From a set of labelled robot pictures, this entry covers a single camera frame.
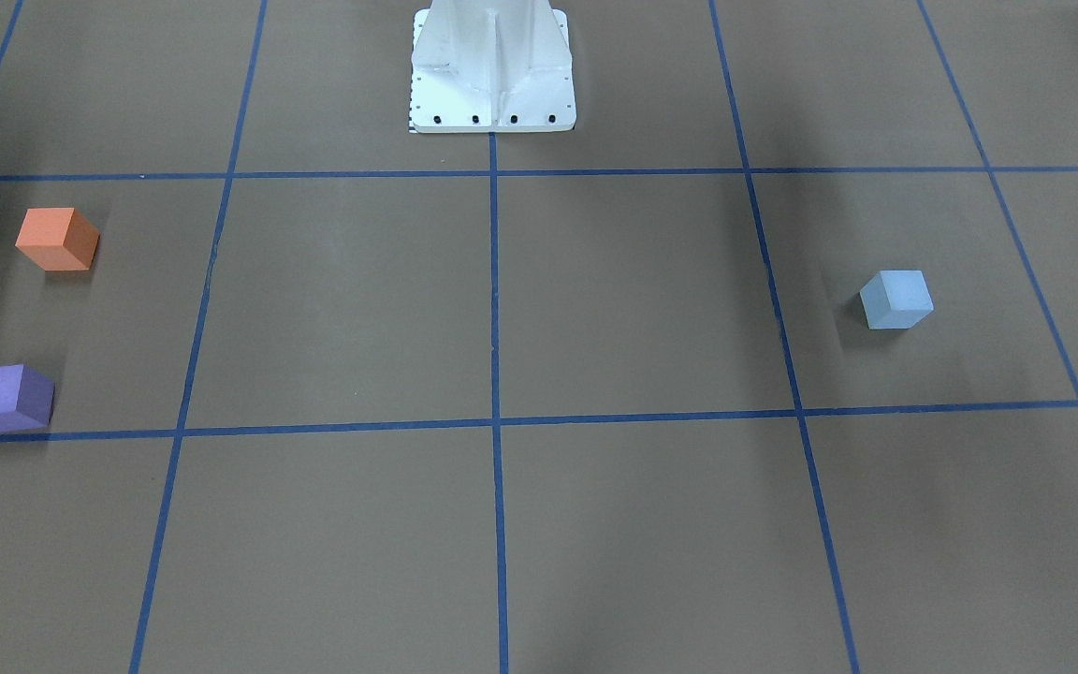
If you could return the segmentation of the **light blue foam block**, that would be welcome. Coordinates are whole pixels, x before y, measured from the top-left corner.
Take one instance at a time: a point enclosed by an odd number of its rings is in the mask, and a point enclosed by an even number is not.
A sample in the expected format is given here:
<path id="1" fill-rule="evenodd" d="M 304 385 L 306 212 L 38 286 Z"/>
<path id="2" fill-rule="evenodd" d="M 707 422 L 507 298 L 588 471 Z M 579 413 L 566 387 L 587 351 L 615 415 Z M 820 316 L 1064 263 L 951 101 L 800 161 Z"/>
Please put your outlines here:
<path id="1" fill-rule="evenodd" d="M 861 287 L 870 330 L 907 330 L 934 312 L 931 294 L 920 270 L 882 270 Z"/>

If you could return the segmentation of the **orange foam block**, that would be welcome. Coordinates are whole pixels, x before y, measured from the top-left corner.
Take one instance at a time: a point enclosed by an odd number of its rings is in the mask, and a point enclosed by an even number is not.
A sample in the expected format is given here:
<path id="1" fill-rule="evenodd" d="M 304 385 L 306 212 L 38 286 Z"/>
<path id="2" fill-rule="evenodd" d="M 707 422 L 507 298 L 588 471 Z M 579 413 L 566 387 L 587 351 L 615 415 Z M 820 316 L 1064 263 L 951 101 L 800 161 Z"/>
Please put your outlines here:
<path id="1" fill-rule="evenodd" d="M 74 208 L 29 208 L 14 247 L 45 272 L 89 271 L 101 240 L 97 226 Z"/>

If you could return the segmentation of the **purple foam block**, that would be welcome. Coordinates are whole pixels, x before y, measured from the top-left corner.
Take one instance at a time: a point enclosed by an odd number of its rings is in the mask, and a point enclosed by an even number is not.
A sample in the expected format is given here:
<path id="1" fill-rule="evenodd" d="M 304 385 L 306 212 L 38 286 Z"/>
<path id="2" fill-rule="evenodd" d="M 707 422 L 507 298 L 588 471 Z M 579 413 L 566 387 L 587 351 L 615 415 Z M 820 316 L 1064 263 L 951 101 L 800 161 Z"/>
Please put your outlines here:
<path id="1" fill-rule="evenodd" d="M 0 432 L 49 426 L 55 384 L 26 364 L 0 366 Z"/>

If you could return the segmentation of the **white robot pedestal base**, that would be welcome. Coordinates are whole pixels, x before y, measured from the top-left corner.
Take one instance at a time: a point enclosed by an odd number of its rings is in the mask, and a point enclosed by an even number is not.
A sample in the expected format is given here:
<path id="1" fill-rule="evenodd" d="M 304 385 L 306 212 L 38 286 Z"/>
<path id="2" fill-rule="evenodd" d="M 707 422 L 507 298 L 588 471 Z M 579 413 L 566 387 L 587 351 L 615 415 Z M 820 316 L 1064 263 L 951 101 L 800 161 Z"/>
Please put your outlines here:
<path id="1" fill-rule="evenodd" d="M 547 1 L 432 1 L 415 13 L 412 26 L 410 132 L 575 128 L 565 12 Z"/>

